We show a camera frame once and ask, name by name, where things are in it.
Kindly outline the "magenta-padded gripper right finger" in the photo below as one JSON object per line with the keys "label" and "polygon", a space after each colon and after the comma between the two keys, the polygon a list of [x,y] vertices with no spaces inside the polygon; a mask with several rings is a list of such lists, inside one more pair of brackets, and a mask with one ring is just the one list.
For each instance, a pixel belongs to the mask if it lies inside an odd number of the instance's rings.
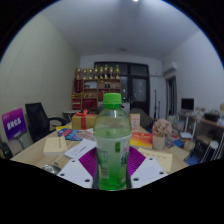
{"label": "magenta-padded gripper right finger", "polygon": [[141,188],[167,176],[154,157],[145,157],[133,147],[129,148],[127,173],[128,187],[131,189]]}

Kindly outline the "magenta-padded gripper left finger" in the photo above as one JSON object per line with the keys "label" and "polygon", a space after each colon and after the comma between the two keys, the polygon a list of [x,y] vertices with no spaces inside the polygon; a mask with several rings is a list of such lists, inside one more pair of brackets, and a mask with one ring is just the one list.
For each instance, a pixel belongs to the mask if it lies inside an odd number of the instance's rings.
{"label": "magenta-padded gripper left finger", "polygon": [[91,188],[97,172],[96,149],[93,148],[79,159],[71,159],[58,176],[83,188]]}

